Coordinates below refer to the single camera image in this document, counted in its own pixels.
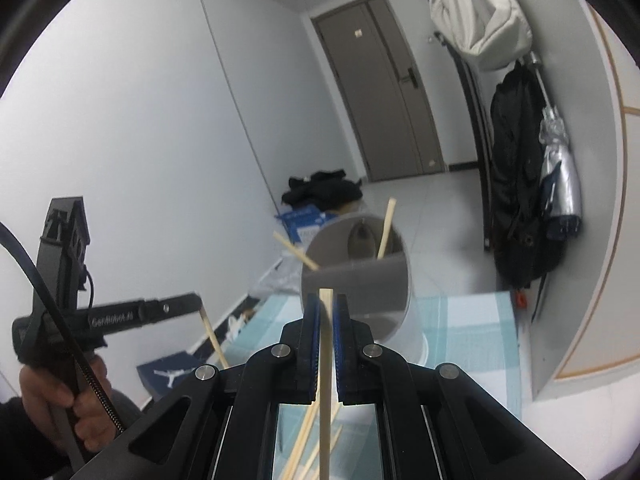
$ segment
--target baseboard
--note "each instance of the baseboard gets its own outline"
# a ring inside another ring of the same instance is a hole
[[[466,171],[466,170],[478,170],[480,168],[477,160],[469,162],[459,162],[457,164],[449,164],[447,169],[449,171]]]

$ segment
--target white tile floor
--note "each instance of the white tile floor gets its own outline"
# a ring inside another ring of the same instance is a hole
[[[456,296],[495,290],[493,257],[482,250],[476,170],[366,185],[364,201],[394,224],[410,253],[415,294]],[[640,374],[574,396],[533,402],[527,324],[518,319],[522,421],[587,480],[626,462],[640,443]]]
[[[362,192],[381,216],[390,196],[398,200],[394,225],[410,254],[416,296],[495,290],[494,260],[482,248],[478,170],[377,182]]]
[[[528,323],[518,316],[522,421],[587,480],[625,463],[640,444],[640,374],[558,399],[531,399]]]

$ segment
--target metal screw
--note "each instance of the metal screw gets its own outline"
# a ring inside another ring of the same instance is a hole
[[[291,353],[291,348],[289,345],[285,344],[277,344],[273,348],[271,348],[271,355],[274,357],[286,357]]]
[[[380,345],[366,345],[362,349],[362,353],[367,357],[380,357],[382,355],[382,348]]]
[[[460,375],[460,368],[458,368],[456,365],[442,365],[440,367],[440,375],[445,379],[455,379]]]
[[[202,365],[196,370],[196,377],[201,381],[207,381],[216,374],[216,369],[211,365]]]

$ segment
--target blue gripper pad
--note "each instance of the blue gripper pad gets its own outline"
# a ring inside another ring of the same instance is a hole
[[[349,404],[358,395],[358,348],[353,331],[354,322],[349,315],[347,297],[343,294],[338,294],[336,297],[333,318],[335,381],[338,400]]]
[[[296,362],[299,391],[306,390],[309,401],[316,398],[319,359],[320,300],[315,294],[310,294],[302,315],[302,329]]]

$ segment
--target black sleeve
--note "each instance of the black sleeve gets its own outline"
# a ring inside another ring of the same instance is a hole
[[[42,480],[68,465],[41,434],[15,397],[0,404],[0,477],[12,480]]]

